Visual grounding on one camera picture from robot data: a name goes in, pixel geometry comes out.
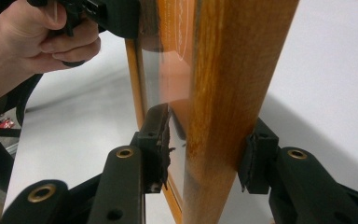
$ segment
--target person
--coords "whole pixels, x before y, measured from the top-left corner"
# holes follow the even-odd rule
[[[34,74],[69,68],[62,61],[88,61],[99,52],[95,22],[84,17],[72,37],[51,34],[65,23],[65,8],[60,4],[32,7],[26,0],[17,0],[0,13],[0,97]]]

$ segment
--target hand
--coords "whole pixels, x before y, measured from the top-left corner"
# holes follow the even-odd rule
[[[54,13],[45,7],[32,7],[26,0],[14,2],[0,15],[0,50],[6,51],[33,73],[68,68],[62,64],[90,60],[100,50],[98,25],[90,19],[74,29],[74,36],[51,36],[51,30],[60,30],[66,23],[63,6]]]

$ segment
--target white table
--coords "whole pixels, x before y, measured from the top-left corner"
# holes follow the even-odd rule
[[[101,34],[101,52],[78,68],[45,74],[28,101],[5,208],[29,185],[69,188],[100,174],[107,154],[137,131],[124,40]],[[174,223],[164,195],[146,195],[148,223]]]

